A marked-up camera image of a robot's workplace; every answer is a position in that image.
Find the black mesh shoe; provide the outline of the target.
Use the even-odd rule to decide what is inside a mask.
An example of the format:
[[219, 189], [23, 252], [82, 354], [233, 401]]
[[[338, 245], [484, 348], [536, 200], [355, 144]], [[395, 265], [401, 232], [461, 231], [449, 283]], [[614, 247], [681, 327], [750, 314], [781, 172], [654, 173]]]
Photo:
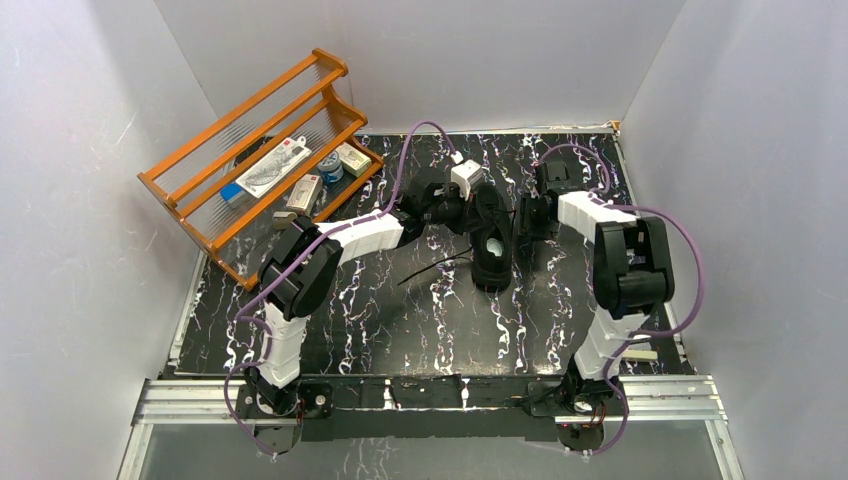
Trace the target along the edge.
[[498, 189], [488, 183], [472, 192], [467, 231], [472, 281], [481, 290], [505, 290], [512, 281], [513, 219]]

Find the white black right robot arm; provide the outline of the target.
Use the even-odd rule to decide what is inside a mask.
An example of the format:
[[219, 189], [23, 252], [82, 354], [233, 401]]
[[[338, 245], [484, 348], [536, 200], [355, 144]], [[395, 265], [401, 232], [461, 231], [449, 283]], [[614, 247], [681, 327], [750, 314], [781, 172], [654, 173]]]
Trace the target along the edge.
[[518, 235], [551, 240], [560, 227], [568, 227], [593, 246], [597, 308], [587, 336], [560, 383], [530, 393], [531, 402], [587, 414], [613, 396], [624, 351], [649, 316], [671, 299], [675, 285], [664, 221], [639, 218], [583, 190], [576, 167], [562, 159], [536, 166], [536, 192], [521, 199]]

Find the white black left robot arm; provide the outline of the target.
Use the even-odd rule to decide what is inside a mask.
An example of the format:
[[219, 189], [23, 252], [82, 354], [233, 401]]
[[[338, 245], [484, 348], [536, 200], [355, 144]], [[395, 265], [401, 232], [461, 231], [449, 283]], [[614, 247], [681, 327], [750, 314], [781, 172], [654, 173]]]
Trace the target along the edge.
[[467, 232], [480, 191], [480, 186], [430, 183], [352, 219], [315, 223], [296, 217], [259, 272], [263, 337], [260, 357], [244, 371], [250, 399], [269, 414], [291, 414], [300, 402], [295, 383], [306, 324], [330, 293], [339, 267], [405, 246], [428, 225]]

